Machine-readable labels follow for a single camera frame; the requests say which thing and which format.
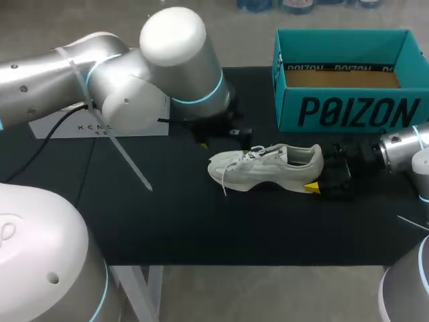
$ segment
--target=gray floor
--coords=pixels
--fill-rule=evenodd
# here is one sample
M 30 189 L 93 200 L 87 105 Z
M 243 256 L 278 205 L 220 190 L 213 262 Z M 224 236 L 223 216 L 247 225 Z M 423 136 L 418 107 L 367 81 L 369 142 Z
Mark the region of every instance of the gray floor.
M 237 13 L 235 0 L 2 0 L 0 60 L 42 52 L 96 31 L 138 44 L 148 15 L 197 11 L 223 66 L 272 61 L 277 28 L 409 28 L 429 54 L 429 1 L 386 0 L 369 11 L 317 7 L 305 16 Z M 379 321 L 381 267 L 168 267 L 162 322 Z

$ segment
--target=black table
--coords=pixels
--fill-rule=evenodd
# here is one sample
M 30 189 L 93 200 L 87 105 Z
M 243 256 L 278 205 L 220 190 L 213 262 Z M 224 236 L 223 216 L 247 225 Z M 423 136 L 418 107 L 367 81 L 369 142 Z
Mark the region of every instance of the black table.
M 254 129 L 253 145 L 323 147 L 342 139 L 280 133 L 271 68 L 226 68 L 225 76 L 245 113 L 240 125 Z M 9 148 L 0 159 L 0 178 L 40 144 L 28 131 L 21 127 L 0 135 L 1 146 Z M 206 167 L 212 155 L 237 150 L 236 142 L 215 139 L 203 150 L 180 127 L 171 127 L 166 137 L 119 140 L 153 185 L 152 193 L 108 139 L 52 140 L 14 182 L 72 202 L 110 265 L 390 265 L 426 235 L 397 218 L 419 222 L 425 212 L 401 174 L 361 182 L 353 202 L 272 185 L 228 191 L 225 197 Z

